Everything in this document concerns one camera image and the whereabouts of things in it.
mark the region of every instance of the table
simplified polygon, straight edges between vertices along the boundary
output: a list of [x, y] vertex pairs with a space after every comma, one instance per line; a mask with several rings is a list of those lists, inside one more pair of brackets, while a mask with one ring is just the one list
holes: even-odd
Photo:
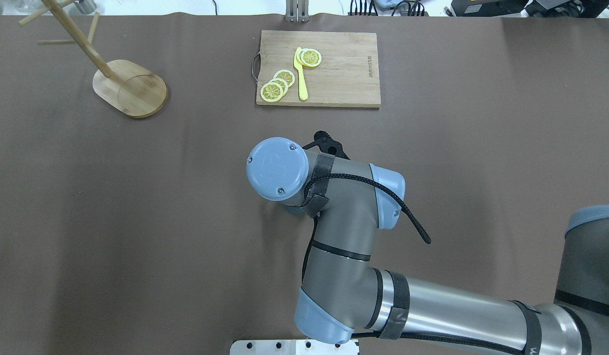
[[[609, 204], [609, 20], [103, 17], [102, 56], [169, 85], [144, 120], [93, 93], [78, 48], [35, 45], [67, 37], [54, 19], [17, 20], [0, 16], [0, 354], [226, 354], [302, 337], [313, 223], [248, 184], [267, 137], [325, 130], [402, 173], [433, 244], [404, 218], [372, 264], [500, 299], [552, 302], [568, 218]], [[263, 29], [377, 32], [381, 108], [255, 105]], [[377, 339], [361, 353], [462, 354]]]

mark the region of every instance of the black strap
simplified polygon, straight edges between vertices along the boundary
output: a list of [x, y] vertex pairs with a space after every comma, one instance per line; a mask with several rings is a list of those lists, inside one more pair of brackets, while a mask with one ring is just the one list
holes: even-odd
[[377, 274], [377, 303], [376, 306], [374, 306], [374, 312], [372, 312], [370, 322], [368, 322], [368, 325], [365, 326], [365, 329], [370, 329], [374, 325], [374, 322], [377, 321], [379, 312], [381, 312], [381, 303], [383, 302], [383, 277], [381, 276], [381, 272], [378, 268], [372, 269]]
[[541, 323], [537, 315], [541, 312], [534, 310], [523, 302], [511, 302], [519, 307], [526, 320], [526, 346], [523, 348], [523, 355], [537, 355], [541, 349]]
[[[319, 153], [315, 160], [315, 165], [313, 166], [311, 179], [330, 174], [331, 169], [333, 169], [334, 160], [334, 155]], [[306, 201], [302, 204], [304, 211], [310, 218], [318, 215], [324, 206], [328, 204], [329, 199], [325, 196], [326, 189], [328, 189], [327, 179], [315, 182], [311, 187]]]
[[570, 317], [572, 317], [574, 323], [576, 323], [576, 326], [578, 327], [578, 331], [581, 334], [581, 355], [591, 355], [591, 338], [589, 336], [589, 330], [587, 330], [587, 327], [582, 322], [582, 319], [580, 319], [580, 317], [573, 310], [570, 310], [570, 308], [565, 306], [559, 307], [563, 308], [565, 312], [570, 313]]
[[392, 285], [394, 285], [394, 303], [379, 338], [396, 340], [403, 334], [407, 318], [410, 315], [410, 286], [405, 276], [398, 272], [388, 272], [392, 276]]
[[556, 290], [556, 293], [554, 294], [554, 299], [558, 299], [559, 301], [563, 301], [564, 303], [569, 303], [570, 305], [583, 308], [584, 310], [588, 310], [591, 312], [598, 313], [599, 315], [609, 317], [609, 305], [607, 305], [606, 303], [594, 301], [593, 299], [588, 299], [561, 290]]
[[327, 252], [329, 252], [331, 254], [335, 254], [335, 255], [338, 255], [338, 256], [344, 256], [345, 258], [351, 258], [351, 259], [360, 260], [360, 261], [370, 261], [370, 255], [359, 254], [358, 252], [352, 252], [352, 251], [348, 251], [348, 250], [332, 247], [330, 245], [326, 245], [324, 243], [320, 243], [320, 242], [318, 242], [316, 240], [313, 240], [311, 245], [313, 245], [314, 247], [316, 247], [316, 248], [318, 248], [320, 250], [327, 251]]

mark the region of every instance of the lemon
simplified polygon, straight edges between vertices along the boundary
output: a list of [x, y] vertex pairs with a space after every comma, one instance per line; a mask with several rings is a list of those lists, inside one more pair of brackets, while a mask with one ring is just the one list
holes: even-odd
[[281, 78], [282, 80], [287, 82], [288, 87], [291, 87], [293, 83], [295, 83], [295, 75], [291, 70], [278, 70], [274, 75], [274, 78]]
[[303, 48], [297, 59], [305, 67], [315, 68], [322, 63], [322, 54], [313, 48]]
[[261, 87], [261, 97], [268, 103], [275, 103], [279, 99], [282, 99], [284, 90], [280, 84], [270, 81]]
[[287, 91], [289, 90], [289, 84], [286, 80], [281, 78], [273, 78], [270, 80], [270, 83], [278, 83], [280, 87], [282, 87], [282, 96], [287, 94]]

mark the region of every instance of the wooden cutting board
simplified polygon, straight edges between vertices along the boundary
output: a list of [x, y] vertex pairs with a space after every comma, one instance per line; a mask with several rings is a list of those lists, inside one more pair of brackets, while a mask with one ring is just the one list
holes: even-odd
[[[307, 101], [298, 97], [298, 72], [293, 67], [297, 47], [317, 49], [322, 54], [318, 67], [304, 68]], [[381, 107], [377, 34], [263, 30], [260, 56], [259, 105]], [[296, 81], [280, 101], [267, 103], [260, 88], [282, 69], [291, 70]]]

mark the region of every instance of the light blue plastic cover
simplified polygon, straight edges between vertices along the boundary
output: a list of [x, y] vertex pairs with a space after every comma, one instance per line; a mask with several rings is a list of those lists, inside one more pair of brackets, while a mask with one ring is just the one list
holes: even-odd
[[[370, 164], [372, 179], [379, 184], [394, 191], [401, 200], [405, 198], [405, 178], [396, 171], [379, 168]], [[379, 210], [379, 229], [392, 229], [401, 214], [401, 206], [380, 189], [375, 189], [377, 198], [377, 209]]]
[[248, 180], [270, 201], [284, 201], [304, 186], [309, 174], [309, 159], [302, 147], [288, 139], [265, 139], [248, 156]]
[[302, 288], [295, 308], [295, 325], [307, 337], [327, 344], [344, 344], [354, 332], [318, 306]]
[[609, 205], [589, 206], [579, 209], [571, 216], [570, 224], [565, 234], [581, 224], [603, 218], [609, 218]]

